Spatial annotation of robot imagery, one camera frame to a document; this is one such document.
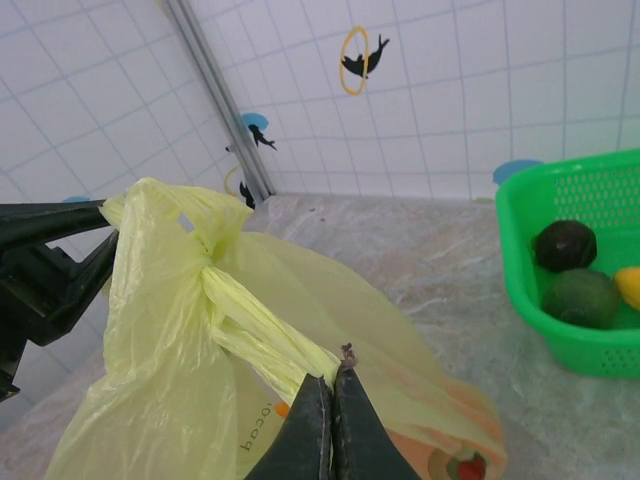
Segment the marble countertop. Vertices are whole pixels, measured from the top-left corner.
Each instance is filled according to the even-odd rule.
[[[247,228],[337,259],[404,311],[447,372],[496,403],[505,480],[640,478],[640,381],[581,377],[554,363],[506,296],[493,205],[278,196]],[[1,480],[43,478],[102,371],[97,355],[0,437]]]

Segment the black fish sticker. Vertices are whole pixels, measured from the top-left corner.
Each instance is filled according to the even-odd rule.
[[[253,195],[251,195],[249,188],[244,183],[240,182],[238,190],[240,190],[240,195],[242,195],[245,199],[245,205],[255,210],[256,202],[253,200]]]
[[[369,74],[373,72],[373,70],[378,66],[378,63],[380,62],[380,57],[382,56],[382,51],[384,50],[384,47],[386,47],[387,44],[389,43],[389,40],[390,39],[387,38],[383,42],[382,35],[378,35],[378,49],[375,52],[373,52],[371,55],[369,55],[369,62],[367,64],[366,73],[364,71],[364,58],[362,54],[358,55],[357,60],[352,60],[345,55],[344,58],[342,59],[342,65],[344,65],[344,68],[349,70],[354,75],[358,75],[359,77],[362,77],[364,75],[364,78],[368,79]]]
[[[274,145],[274,143],[276,142],[274,142],[273,140],[269,141],[266,138],[264,138],[264,134],[260,131],[257,125],[248,125],[247,127],[253,134],[253,141],[256,142],[256,148],[258,147],[259,143],[262,143],[263,145],[268,145],[269,147],[273,148],[275,151],[278,151],[278,149]]]

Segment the basket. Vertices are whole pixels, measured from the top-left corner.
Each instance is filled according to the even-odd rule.
[[[496,208],[507,293],[555,360],[584,375],[640,378],[640,312],[623,302],[607,331],[552,318],[539,305],[553,274],[536,265],[531,248],[532,238],[553,221],[575,219],[596,234],[591,269],[613,276],[640,266],[640,149],[524,170],[500,186]]]

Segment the yellow fruit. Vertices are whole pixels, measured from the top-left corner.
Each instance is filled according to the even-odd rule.
[[[613,276],[622,299],[631,307],[640,310],[640,267],[618,270]]]

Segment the yellow plastic bag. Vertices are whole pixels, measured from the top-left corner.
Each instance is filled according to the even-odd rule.
[[[180,215],[193,225],[187,232]],[[65,431],[46,480],[235,480],[274,440],[304,375],[358,376],[425,479],[477,452],[506,456],[491,402],[446,376],[385,297],[343,265],[259,233],[251,210],[203,188],[143,179],[109,199],[120,230],[105,376]]]

